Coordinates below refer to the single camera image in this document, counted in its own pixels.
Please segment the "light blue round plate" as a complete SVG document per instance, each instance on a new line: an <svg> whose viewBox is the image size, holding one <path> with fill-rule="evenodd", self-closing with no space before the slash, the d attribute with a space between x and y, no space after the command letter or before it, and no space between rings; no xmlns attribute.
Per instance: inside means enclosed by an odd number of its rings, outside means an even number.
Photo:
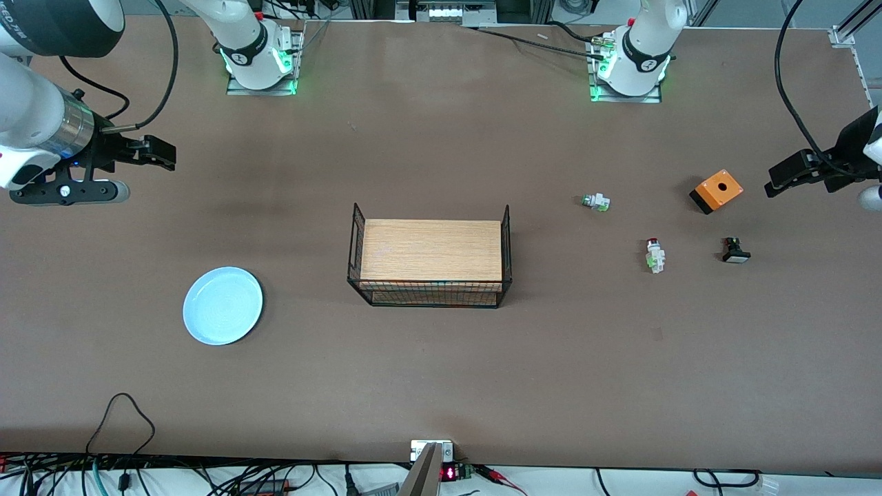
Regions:
<svg viewBox="0 0 882 496"><path fill-rule="evenodd" d="M263 286L251 272L218 267L190 285L182 320L190 336L220 347L239 342L255 329L264 311Z"/></svg>

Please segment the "aluminium corner profile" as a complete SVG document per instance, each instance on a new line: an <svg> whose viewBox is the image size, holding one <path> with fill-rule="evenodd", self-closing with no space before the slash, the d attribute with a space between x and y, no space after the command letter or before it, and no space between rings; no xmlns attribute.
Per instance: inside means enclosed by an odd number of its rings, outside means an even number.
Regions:
<svg viewBox="0 0 882 496"><path fill-rule="evenodd" d="M854 35L865 28L879 14L882 14L882 0L862 0L858 6L829 31L833 48L848 48L854 45Z"/></svg>

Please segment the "black power adapter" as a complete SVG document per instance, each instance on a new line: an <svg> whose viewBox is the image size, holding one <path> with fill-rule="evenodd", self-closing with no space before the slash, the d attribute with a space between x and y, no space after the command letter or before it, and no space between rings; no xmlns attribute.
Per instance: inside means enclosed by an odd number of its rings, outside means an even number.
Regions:
<svg viewBox="0 0 882 496"><path fill-rule="evenodd" d="M285 478L246 481L234 490L234 496L289 496L293 487Z"/></svg>

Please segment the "red and black clip leads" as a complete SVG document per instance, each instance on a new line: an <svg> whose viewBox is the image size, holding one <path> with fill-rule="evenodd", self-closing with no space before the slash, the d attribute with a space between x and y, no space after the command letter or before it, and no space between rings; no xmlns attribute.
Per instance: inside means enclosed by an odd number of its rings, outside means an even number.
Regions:
<svg viewBox="0 0 882 496"><path fill-rule="evenodd" d="M508 478L506 478L500 472L492 470L492 468L489 468L488 466L481 465L481 464L475 464L475 465L472 465L472 467L473 467L473 471L475 471L475 473L477 475L479 475L480 477L485 478L485 480L488 480L491 483L497 484L498 486L503 486L503 487L510 488L511 490L516 490L516 492L518 492L522 496L529 496L529 494L527 492L525 492L525 490L523 490L522 488L517 486L517 484L514 484L513 482L511 482Z"/></svg>

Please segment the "orange button enclosure box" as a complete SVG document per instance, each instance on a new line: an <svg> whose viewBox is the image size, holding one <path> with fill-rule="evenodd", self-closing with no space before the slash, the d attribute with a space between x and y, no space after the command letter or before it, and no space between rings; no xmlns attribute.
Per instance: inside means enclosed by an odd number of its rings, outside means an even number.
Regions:
<svg viewBox="0 0 882 496"><path fill-rule="evenodd" d="M703 179L689 193L689 198L706 216L718 211L743 192L740 183L728 172L721 169L716 174Z"/></svg>

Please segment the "aluminium frame rail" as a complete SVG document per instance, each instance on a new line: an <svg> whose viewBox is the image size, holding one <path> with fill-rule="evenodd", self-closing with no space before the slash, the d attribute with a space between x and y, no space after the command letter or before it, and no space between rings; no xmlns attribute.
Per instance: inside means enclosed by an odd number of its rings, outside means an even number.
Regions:
<svg viewBox="0 0 882 496"><path fill-rule="evenodd" d="M395 0L394 20L463 26L495 24L495 0Z"/></svg>

